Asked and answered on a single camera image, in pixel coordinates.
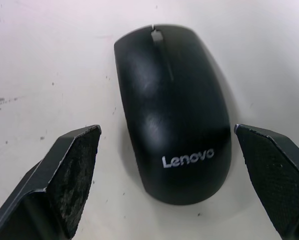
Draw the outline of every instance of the lenovo mouse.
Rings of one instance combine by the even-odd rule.
[[[196,34],[155,25],[114,45],[118,83],[145,190],[173,205],[216,193],[231,164],[231,130],[218,80]]]

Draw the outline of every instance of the white surface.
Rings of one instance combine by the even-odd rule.
[[[232,127],[267,128],[299,146],[299,0],[0,0],[0,206],[58,136],[100,124],[75,240],[279,240],[234,136],[229,176],[210,199],[171,206],[145,193],[113,45],[156,23],[190,27],[204,41]]]

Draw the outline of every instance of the mouse scroll wheel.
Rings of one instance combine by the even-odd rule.
[[[159,43],[163,41],[163,35],[160,31],[153,30],[151,32],[151,38],[153,39],[154,43]]]

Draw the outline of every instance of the mouse shell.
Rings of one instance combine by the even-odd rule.
[[[153,32],[159,32],[158,40]],[[145,190],[173,205],[209,198],[230,168],[231,130],[202,42],[190,29],[156,25],[125,35],[114,52]]]

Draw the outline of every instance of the lenovo logo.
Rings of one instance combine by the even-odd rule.
[[[183,166],[184,164],[194,164],[198,160],[203,161],[205,158],[211,159],[214,156],[214,149],[211,148],[209,150],[205,150],[203,153],[198,152],[198,153],[193,153],[192,155],[184,155],[180,157],[173,157],[170,161],[170,163],[166,162],[165,156],[161,158],[161,161],[163,163],[163,167],[165,169],[167,168],[176,168],[179,166]]]

